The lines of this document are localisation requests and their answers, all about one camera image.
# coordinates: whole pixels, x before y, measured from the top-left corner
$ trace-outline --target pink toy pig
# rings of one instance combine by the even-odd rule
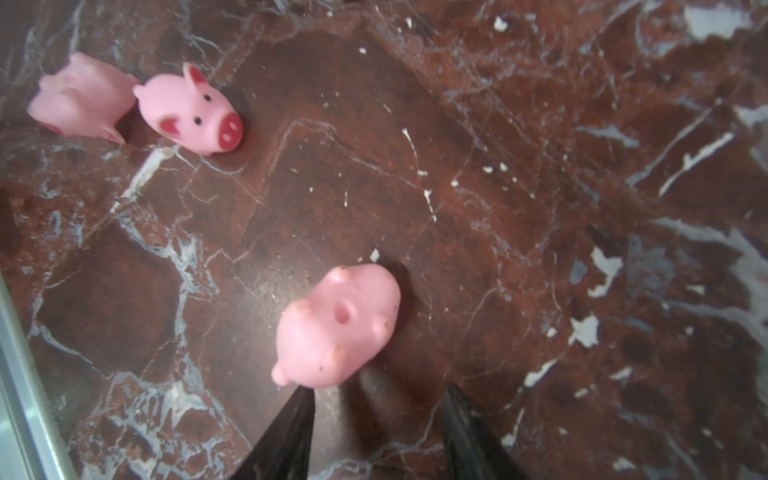
[[[192,64],[184,76],[156,75],[134,87],[139,111],[159,134],[196,154],[230,151],[243,138],[243,122],[230,102]]]
[[[384,348],[399,306],[400,288],[383,266],[334,268],[280,317],[272,380],[312,389],[339,385]]]
[[[27,112],[57,134],[124,144],[114,125],[136,103],[132,89],[138,83],[133,75],[78,51],[57,74],[43,75]]]

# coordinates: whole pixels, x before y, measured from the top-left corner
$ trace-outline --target upside-down pig toy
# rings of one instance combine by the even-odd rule
[[[124,144],[114,125],[136,103],[132,90],[138,83],[133,75],[76,51],[66,67],[42,76],[40,91],[27,112],[57,134],[103,137]]]
[[[383,266],[334,268],[280,317],[272,380],[312,389],[339,385],[392,338],[399,307],[397,280]]]

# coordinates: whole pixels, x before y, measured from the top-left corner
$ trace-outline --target marble surface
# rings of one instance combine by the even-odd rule
[[[377,256],[399,323],[318,392],[312,478],[444,478],[448,381],[532,480],[768,474],[767,12],[3,2],[0,268],[81,478],[226,478],[292,392],[282,308]],[[46,131],[72,51],[193,62],[242,145]]]

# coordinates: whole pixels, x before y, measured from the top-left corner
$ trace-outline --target pink pig ear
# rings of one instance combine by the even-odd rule
[[[208,80],[200,73],[200,70],[197,70],[194,65],[187,61],[184,62],[184,78],[193,88],[197,88],[199,84],[208,84]]]
[[[176,127],[178,120],[179,117],[177,115],[166,115],[157,121],[157,127],[160,128],[160,132],[166,137],[179,138],[179,129]]]

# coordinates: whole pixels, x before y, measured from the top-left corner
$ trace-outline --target metal edge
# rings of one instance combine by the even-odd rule
[[[11,385],[3,385],[6,388],[6,399],[11,403],[18,402],[18,406],[21,407],[17,411],[21,412],[22,418],[18,418],[17,415],[17,418],[12,419],[16,422],[14,429],[17,438],[20,441],[23,441],[24,437],[31,439],[35,449],[35,452],[27,452],[29,445],[23,445],[26,442],[20,445],[26,454],[25,461],[38,463],[47,480],[75,480],[77,476],[74,473],[74,467],[49,410],[48,397],[45,395],[35,368],[35,361],[2,276],[0,276],[0,355],[3,355],[4,363],[8,367],[6,375],[9,376],[9,379],[0,379],[0,381],[10,380],[11,383]],[[34,474],[34,470],[36,468],[28,471]]]

